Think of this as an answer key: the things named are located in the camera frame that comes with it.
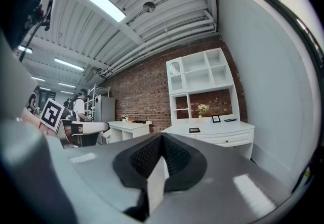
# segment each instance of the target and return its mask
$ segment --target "white shirt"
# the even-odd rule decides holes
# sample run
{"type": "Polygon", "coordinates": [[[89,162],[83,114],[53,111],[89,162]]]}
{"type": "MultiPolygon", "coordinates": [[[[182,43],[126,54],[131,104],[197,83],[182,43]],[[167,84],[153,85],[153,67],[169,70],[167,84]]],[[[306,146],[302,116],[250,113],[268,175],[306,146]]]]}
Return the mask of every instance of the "white shirt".
{"type": "Polygon", "coordinates": [[[77,99],[73,104],[73,111],[76,114],[76,120],[80,121],[80,117],[78,116],[78,113],[86,114],[85,102],[82,99],[77,99]]]}

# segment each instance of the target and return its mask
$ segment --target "round ceiling fixture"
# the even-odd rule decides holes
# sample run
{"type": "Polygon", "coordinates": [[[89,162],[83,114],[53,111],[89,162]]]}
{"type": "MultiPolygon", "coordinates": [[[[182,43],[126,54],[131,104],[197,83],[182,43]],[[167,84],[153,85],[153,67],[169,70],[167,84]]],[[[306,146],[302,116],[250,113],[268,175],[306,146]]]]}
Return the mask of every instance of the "round ceiling fixture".
{"type": "Polygon", "coordinates": [[[143,10],[147,13],[152,13],[155,10],[155,4],[153,2],[146,2],[143,5],[143,10]]]}

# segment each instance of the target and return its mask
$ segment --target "brick wall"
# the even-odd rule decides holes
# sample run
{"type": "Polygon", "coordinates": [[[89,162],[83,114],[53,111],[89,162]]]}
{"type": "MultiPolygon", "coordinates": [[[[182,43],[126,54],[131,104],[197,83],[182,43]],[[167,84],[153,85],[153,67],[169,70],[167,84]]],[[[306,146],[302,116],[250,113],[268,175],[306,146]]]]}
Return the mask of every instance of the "brick wall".
{"type": "MultiPolygon", "coordinates": [[[[224,52],[237,91],[240,118],[247,122],[244,90],[233,58],[220,35],[170,48],[108,79],[104,85],[109,86],[111,96],[116,97],[116,120],[121,120],[123,114],[133,119],[151,120],[151,132],[160,132],[171,126],[166,61],[214,48],[222,48],[224,52]]],[[[195,110],[200,103],[210,105],[206,116],[226,115],[232,111],[228,90],[191,95],[190,101],[193,117],[198,117],[195,110]]],[[[184,102],[177,99],[177,106],[182,106],[181,103],[184,102]]]]}

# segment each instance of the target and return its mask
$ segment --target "white desk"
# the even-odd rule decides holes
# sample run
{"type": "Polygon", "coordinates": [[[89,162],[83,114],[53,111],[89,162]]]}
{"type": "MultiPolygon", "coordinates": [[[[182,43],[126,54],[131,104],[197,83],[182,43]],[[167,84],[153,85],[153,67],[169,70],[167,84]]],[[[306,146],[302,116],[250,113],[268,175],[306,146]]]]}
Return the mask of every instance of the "white desk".
{"type": "Polygon", "coordinates": [[[110,143],[125,141],[150,133],[150,123],[133,123],[124,121],[110,121],[110,143]]]}
{"type": "Polygon", "coordinates": [[[254,128],[255,126],[241,121],[225,122],[222,120],[217,123],[176,124],[162,132],[178,134],[218,146],[228,147],[250,159],[254,128]],[[200,132],[190,133],[189,128],[199,128],[200,132]]]}

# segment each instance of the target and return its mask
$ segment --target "refrigerator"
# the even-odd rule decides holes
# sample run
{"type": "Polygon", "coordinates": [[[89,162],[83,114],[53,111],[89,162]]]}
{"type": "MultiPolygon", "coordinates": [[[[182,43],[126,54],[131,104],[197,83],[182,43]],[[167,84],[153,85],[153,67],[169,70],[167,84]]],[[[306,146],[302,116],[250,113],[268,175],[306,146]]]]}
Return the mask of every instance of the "refrigerator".
{"type": "Polygon", "coordinates": [[[116,98],[97,96],[94,100],[95,122],[115,121],[116,98]]]}

